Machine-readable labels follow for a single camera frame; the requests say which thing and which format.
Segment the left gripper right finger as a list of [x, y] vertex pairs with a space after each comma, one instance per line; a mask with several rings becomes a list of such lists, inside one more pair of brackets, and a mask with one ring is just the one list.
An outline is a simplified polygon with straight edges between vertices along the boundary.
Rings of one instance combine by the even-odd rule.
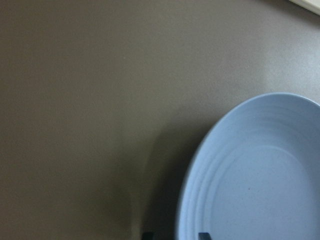
[[212, 240], [212, 238], [208, 232], [199, 232], [198, 240]]

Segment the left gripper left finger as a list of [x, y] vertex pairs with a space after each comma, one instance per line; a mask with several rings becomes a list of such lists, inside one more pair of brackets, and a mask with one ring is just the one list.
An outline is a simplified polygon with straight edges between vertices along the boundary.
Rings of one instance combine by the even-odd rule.
[[154, 240], [154, 232], [143, 232], [141, 240]]

